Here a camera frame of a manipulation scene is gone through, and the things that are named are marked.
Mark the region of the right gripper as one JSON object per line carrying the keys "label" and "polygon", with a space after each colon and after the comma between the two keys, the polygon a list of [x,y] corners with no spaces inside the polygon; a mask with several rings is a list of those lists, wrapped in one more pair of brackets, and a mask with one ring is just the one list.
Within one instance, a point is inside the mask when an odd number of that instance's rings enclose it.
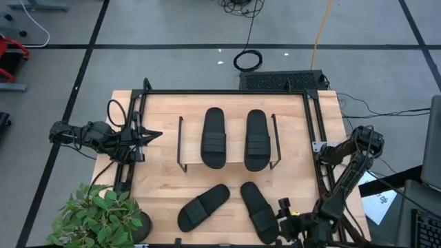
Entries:
{"label": "right gripper", "polygon": [[301,247],[326,247],[331,240],[331,223],[329,220],[321,218],[318,212],[294,214],[290,210],[288,198],[278,200],[280,209],[276,215],[280,226],[279,236],[284,245],[301,244],[299,235],[303,241]]}

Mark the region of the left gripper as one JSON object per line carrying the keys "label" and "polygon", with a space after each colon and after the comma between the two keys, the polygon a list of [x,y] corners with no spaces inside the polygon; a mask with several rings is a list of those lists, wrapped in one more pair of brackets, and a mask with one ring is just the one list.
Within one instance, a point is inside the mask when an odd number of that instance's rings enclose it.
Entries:
{"label": "left gripper", "polygon": [[147,145],[160,137],[160,131],[148,130],[141,126],[141,115],[134,111],[121,130],[120,145],[122,145],[121,162],[143,162],[145,160],[142,145]]}

